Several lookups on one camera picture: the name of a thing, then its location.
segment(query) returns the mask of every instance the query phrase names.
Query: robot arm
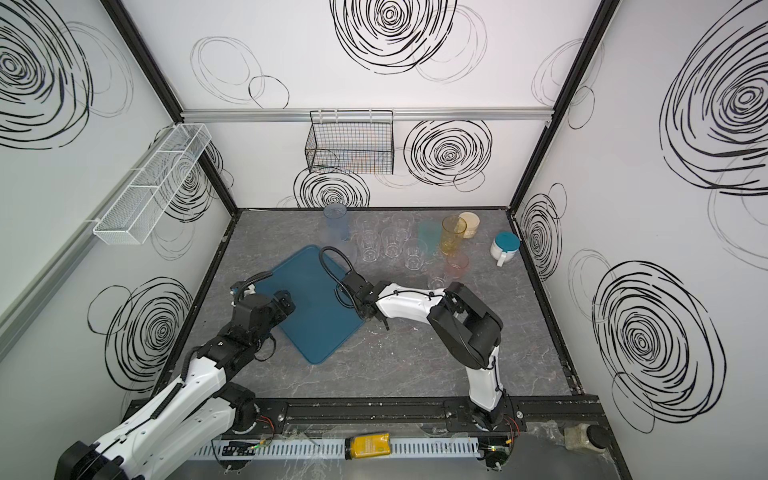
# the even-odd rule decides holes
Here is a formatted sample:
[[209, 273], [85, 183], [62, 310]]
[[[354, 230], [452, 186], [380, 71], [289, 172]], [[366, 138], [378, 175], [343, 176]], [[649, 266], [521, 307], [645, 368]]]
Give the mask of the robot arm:
[[[320, 251], [321, 264], [326, 250], [345, 258], [337, 249], [324, 247]], [[387, 329], [387, 319], [395, 317], [431, 325], [451, 355], [466, 367], [469, 398], [482, 410], [484, 423], [497, 425], [501, 413], [496, 409], [504, 392], [498, 375], [498, 346], [504, 324], [498, 315], [459, 282], [437, 290], [412, 289], [386, 281], [374, 286], [351, 264], [348, 267], [342, 280], [331, 276], [352, 299], [358, 314], [382, 320]]]
[[166, 478], [211, 438], [255, 425], [254, 394], [230, 380], [296, 306], [290, 293], [247, 294], [260, 273], [233, 286], [232, 320], [192, 349], [181, 374], [144, 407], [91, 445], [76, 442], [59, 458], [55, 480]]

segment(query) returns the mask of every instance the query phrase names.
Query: metal rail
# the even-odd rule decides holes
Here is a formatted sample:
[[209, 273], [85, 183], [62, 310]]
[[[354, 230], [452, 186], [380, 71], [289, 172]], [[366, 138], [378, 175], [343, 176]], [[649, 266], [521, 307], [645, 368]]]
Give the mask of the metal rail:
[[[109, 207], [134, 178], [136, 169], [155, 152], [157, 146], [162, 145], [171, 132], [171, 129], [167, 129], [141, 155], [134, 167], [126, 172], [122, 180], [91, 213], [90, 219], [102, 218], [107, 213]], [[0, 362], [48, 305], [74, 269], [88, 255], [91, 248], [99, 242], [101, 241], [93, 234], [93, 223], [89, 220], [83, 222], [40, 273], [16, 297], [16, 300], [0, 314]]]
[[384, 111], [394, 111], [395, 121], [424, 120], [539, 120], [550, 121], [550, 107], [467, 107], [467, 108], [207, 108], [185, 110], [181, 116], [190, 123], [233, 123], [261, 121], [302, 121], [309, 123], [310, 112], [323, 110], [323, 119], [334, 121], [328, 112], [338, 112], [340, 121], [374, 121]]

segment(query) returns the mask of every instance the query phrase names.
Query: yellow cup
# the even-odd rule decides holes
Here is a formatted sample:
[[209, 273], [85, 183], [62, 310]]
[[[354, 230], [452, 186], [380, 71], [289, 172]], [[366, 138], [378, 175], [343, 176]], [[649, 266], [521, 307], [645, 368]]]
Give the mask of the yellow cup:
[[444, 218], [440, 235], [440, 251], [445, 255], [458, 251], [465, 231], [467, 231], [467, 222], [459, 215]]

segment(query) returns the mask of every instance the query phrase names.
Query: white mug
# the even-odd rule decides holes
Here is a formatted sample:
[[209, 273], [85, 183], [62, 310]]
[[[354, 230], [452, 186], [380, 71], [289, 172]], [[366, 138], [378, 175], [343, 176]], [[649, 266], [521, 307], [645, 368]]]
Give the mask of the white mug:
[[[503, 236], [505, 236], [505, 235], [513, 237], [513, 239], [514, 239], [513, 243], [514, 242], [517, 243], [517, 248], [515, 248], [514, 250], [502, 250], [501, 249], [501, 247], [496, 243], [496, 239], [498, 239], [499, 237], [504, 238]], [[493, 243], [491, 243], [491, 257], [493, 257], [493, 258], [495, 258], [497, 260], [496, 261], [496, 266], [501, 266], [501, 265], [504, 265], [505, 263], [507, 263], [509, 260], [512, 260], [512, 257], [514, 257], [515, 254], [518, 252], [520, 241], [512, 233], [500, 233], [499, 235], [496, 236], [496, 239], [494, 239]]]

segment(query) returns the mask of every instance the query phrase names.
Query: blue lid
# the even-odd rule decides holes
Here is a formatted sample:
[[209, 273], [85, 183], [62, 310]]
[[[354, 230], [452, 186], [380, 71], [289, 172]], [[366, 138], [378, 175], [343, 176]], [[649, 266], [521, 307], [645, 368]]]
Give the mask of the blue lid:
[[502, 252], [514, 252], [520, 248], [520, 239], [512, 232], [501, 232], [496, 235], [495, 242]]

